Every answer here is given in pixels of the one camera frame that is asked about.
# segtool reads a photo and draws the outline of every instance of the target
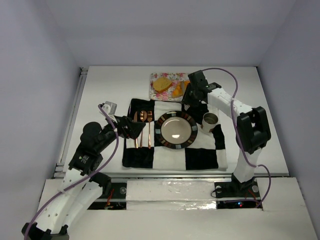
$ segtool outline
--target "white mug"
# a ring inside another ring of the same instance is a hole
[[[201,128],[204,132],[210,133],[218,124],[218,116],[212,112],[207,112],[203,115]]]

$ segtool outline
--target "cutlery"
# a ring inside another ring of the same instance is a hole
[[[134,114],[133,121],[134,121],[135,123],[138,122],[138,112],[137,112],[137,111],[136,111],[135,114]],[[136,138],[136,139],[134,140],[134,146],[135,146],[136,149],[138,148],[138,138]]]
[[[145,120],[147,120],[147,112],[146,112],[146,111],[143,110],[143,111],[140,112],[140,120],[141,120],[142,122],[144,122]],[[140,148],[142,148],[143,133],[144,133],[144,131],[142,130],[142,132],[141,132],[141,139],[140,139]]]
[[[148,111],[148,116],[147,120],[149,122],[149,143],[148,143],[148,148],[151,148],[151,136],[150,136],[150,122],[152,121],[152,111]]]

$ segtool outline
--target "beige plate center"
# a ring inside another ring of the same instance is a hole
[[[183,144],[190,138],[191,132],[189,122],[177,116],[168,118],[161,126],[163,138],[171,144]]]

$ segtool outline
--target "wall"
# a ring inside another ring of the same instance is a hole
[[[257,66],[295,0],[46,0],[80,66]]]
[[[297,0],[258,71],[289,172],[320,237],[319,12],[319,0]]]
[[[0,239],[19,240],[52,176],[79,68],[41,0],[0,1]]]

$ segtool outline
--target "copper knife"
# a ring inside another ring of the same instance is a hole
[[[137,111],[134,114],[133,121],[134,122],[138,122],[138,112]],[[134,146],[135,146],[136,149],[138,148],[138,138],[136,138],[134,140]]]

